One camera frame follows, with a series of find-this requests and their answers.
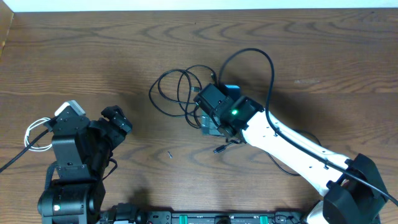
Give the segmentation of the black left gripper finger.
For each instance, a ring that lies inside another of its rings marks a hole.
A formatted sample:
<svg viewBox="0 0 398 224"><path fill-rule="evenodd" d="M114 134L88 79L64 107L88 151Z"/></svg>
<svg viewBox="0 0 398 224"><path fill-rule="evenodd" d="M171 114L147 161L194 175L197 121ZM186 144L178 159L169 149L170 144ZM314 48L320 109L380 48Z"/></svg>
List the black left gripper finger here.
<svg viewBox="0 0 398 224"><path fill-rule="evenodd" d="M130 133L132 131L131 122L125 117L122 109L119 106L114 107L114 123L125 133Z"/></svg>
<svg viewBox="0 0 398 224"><path fill-rule="evenodd" d="M101 115L104 118L112 120L115 117L115 110L113 107L106 107L102 112Z"/></svg>

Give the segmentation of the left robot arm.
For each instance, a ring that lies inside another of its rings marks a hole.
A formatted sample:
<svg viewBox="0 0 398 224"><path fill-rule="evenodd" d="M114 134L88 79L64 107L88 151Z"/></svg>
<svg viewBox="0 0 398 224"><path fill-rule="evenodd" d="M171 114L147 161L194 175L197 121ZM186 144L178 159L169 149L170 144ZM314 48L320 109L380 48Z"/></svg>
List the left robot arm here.
<svg viewBox="0 0 398 224"><path fill-rule="evenodd" d="M42 223L97 223L105 196L104 172L113 150L132 131L132 124L118 106L109 106L102 117L90 120L81 106L65 102L46 123L53 132L56 161L47 172L37 209Z"/></svg>

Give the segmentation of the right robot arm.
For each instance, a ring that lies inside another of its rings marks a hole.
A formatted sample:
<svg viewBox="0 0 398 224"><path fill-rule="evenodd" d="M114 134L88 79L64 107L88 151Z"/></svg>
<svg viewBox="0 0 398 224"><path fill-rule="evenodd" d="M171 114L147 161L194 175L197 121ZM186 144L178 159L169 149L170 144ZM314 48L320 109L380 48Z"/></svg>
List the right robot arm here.
<svg viewBox="0 0 398 224"><path fill-rule="evenodd" d="M276 157L315 188L323 199L306 223L372 223L393 201L375 163L365 155L350 159L319 146L245 96L198 95L195 102L225 135Z"/></svg>

